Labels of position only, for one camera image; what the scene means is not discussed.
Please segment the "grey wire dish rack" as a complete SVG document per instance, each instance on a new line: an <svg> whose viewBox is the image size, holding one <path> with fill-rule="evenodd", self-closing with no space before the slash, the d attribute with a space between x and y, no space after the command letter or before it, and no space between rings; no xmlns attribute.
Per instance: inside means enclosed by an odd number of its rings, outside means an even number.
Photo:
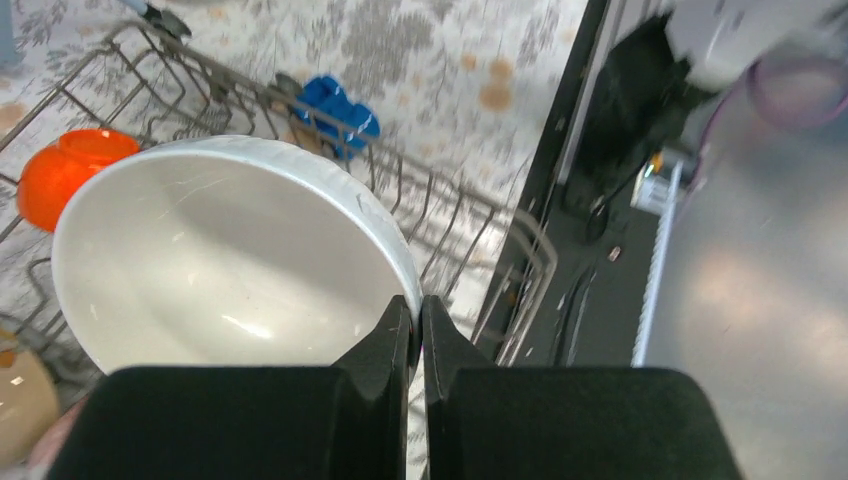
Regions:
<svg viewBox="0 0 848 480"><path fill-rule="evenodd" d="M126 21L86 49L12 127L1 131L1 325L46 357L62 392L95 380L47 284L48 239L18 214L23 161L64 127L107 127L143 146L223 133L305 146L319 134L283 110L288 97L183 45ZM346 168L386 205L409 241L424 290L502 366L526 346L557 256L527 212L377 141Z"/></svg>

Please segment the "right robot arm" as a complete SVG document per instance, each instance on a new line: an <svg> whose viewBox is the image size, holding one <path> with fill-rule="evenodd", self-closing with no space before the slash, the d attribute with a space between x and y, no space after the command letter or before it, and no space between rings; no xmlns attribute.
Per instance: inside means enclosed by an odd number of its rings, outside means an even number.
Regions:
<svg viewBox="0 0 848 480"><path fill-rule="evenodd" d="M625 192L668 174L662 150L681 144L691 116L711 114L690 144L681 199L706 182L711 141L735 101L770 127L823 126L847 107L843 1L677 1L618 39L596 76L562 197L574 239L597 243Z"/></svg>

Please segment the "white ribbed bowl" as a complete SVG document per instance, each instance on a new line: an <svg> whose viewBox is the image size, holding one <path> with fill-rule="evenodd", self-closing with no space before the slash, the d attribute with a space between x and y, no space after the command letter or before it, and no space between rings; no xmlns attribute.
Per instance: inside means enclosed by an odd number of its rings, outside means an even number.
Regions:
<svg viewBox="0 0 848 480"><path fill-rule="evenodd" d="M52 238L56 297L105 373L327 365L388 303L418 313L414 256L376 195L295 145L219 135L96 174Z"/></svg>

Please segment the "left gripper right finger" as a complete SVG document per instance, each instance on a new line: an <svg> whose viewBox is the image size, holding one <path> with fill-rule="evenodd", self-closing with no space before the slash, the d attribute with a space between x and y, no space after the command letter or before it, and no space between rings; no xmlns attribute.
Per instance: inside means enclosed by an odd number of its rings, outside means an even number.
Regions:
<svg viewBox="0 0 848 480"><path fill-rule="evenodd" d="M457 329L441 297L427 295L421 308L422 366L427 415L429 479L458 479L462 476L461 436L451 397L459 391L454 385L464 369L488 368L488 360Z"/></svg>

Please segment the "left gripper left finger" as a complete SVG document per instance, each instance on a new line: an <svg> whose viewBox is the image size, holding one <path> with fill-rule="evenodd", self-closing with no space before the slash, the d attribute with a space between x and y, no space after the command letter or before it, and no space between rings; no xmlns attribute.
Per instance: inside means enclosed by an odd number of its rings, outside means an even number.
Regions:
<svg viewBox="0 0 848 480"><path fill-rule="evenodd" d="M335 479L403 479L411 312L394 296L377 324L333 366L344 374L332 448Z"/></svg>

